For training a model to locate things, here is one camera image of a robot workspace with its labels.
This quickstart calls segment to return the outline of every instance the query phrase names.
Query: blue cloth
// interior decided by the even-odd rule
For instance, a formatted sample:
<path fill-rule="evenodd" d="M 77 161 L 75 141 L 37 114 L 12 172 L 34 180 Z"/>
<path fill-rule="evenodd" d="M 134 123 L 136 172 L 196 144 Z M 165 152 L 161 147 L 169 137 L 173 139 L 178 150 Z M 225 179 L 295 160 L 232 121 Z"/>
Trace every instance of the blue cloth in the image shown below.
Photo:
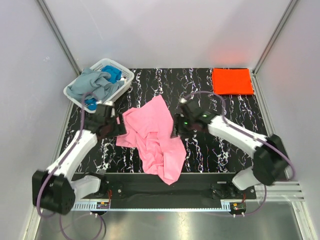
<path fill-rule="evenodd" d="M 84 104 L 91 111 L 94 111 L 97 109 L 97 100 L 95 98 L 84 100 Z"/>
<path fill-rule="evenodd" d="M 98 100 L 105 101 L 125 84 L 125 81 L 112 84 L 108 81 L 110 78 L 111 75 L 108 72 L 93 71 L 86 67 L 74 84 L 67 87 L 66 93 L 78 102 L 81 102 L 83 95 L 87 92 L 92 92 Z"/>
<path fill-rule="evenodd" d="M 111 77 L 108 80 L 110 83 L 115 84 L 117 81 L 121 79 L 122 72 L 113 66 L 105 66 L 104 68 L 101 69 L 101 72 L 106 72 L 111 74 Z"/>

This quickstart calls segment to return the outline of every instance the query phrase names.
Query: robotic arm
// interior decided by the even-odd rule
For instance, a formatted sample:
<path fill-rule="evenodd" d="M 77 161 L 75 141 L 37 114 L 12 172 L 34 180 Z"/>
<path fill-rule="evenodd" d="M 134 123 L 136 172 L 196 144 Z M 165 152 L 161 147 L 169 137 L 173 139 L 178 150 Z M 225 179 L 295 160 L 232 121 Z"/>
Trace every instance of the robotic arm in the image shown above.
<path fill-rule="evenodd" d="M 101 197 L 107 193 L 107 179 L 103 174 L 91 173 L 72 181 L 77 167 L 87 153 L 104 138 L 116 137 L 126 133 L 123 117 L 119 123 L 115 115 L 114 103 L 97 103 L 95 114 L 85 119 L 84 129 L 77 131 L 73 141 L 60 157 L 45 171 L 37 170 L 32 176 L 32 201 L 37 205 L 41 186 L 45 179 L 55 170 L 46 184 L 40 199 L 40 207 L 59 214 L 70 212 L 74 203 L 89 194 Z"/>
<path fill-rule="evenodd" d="M 188 138 L 194 134 L 194 130 L 206 132 L 227 140 L 253 159 L 253 167 L 240 171 L 232 179 L 232 184 L 237 189 L 242 191 L 257 184 L 270 186 L 288 166 L 288 163 L 279 154 L 264 145 L 264 143 L 268 143 L 287 156 L 284 145 L 277 135 L 267 137 L 251 132 L 224 119 L 216 111 L 202 110 L 198 106 L 198 102 L 193 99 L 185 100 L 182 98 L 180 107 L 182 113 L 174 115 L 172 137 Z"/>

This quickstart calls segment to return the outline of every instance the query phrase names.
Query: white wall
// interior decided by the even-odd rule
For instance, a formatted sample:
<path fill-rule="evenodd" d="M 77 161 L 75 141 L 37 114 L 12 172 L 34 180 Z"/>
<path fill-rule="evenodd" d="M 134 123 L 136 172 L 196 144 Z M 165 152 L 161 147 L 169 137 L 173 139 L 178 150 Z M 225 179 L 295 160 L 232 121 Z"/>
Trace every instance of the white wall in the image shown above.
<path fill-rule="evenodd" d="M 290 0 L 45 0 L 80 68 L 253 68 Z"/>
<path fill-rule="evenodd" d="M 320 1 L 300 1 L 258 73 L 320 236 Z"/>
<path fill-rule="evenodd" d="M 0 235 L 20 240 L 32 175 L 52 161 L 76 77 L 35 0 L 0 7 Z"/>

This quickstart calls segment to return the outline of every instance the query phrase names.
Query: folded orange cloth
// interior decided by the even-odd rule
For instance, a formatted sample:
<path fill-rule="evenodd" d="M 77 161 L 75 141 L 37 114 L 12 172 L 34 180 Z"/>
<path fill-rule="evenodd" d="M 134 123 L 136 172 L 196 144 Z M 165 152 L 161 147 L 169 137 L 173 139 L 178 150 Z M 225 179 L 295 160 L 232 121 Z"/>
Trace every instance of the folded orange cloth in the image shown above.
<path fill-rule="evenodd" d="M 212 71 L 213 92 L 219 95 L 253 95 L 249 69 L 221 69 Z"/>

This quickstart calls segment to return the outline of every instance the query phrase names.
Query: red cloth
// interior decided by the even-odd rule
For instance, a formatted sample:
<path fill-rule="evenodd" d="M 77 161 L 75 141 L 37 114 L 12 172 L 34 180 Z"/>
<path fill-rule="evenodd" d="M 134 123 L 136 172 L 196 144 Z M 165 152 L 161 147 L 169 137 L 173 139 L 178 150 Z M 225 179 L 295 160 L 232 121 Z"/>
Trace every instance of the red cloth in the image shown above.
<path fill-rule="evenodd" d="M 161 95 L 141 108 L 123 114 L 127 134 L 116 138 L 116 145 L 137 148 L 143 171 L 159 175 L 168 185 L 176 182 L 186 158 L 180 137 L 171 138 L 174 121 Z"/>
<path fill-rule="evenodd" d="M 212 71 L 213 92 L 219 95 L 253 95 L 249 69 L 221 69 Z"/>

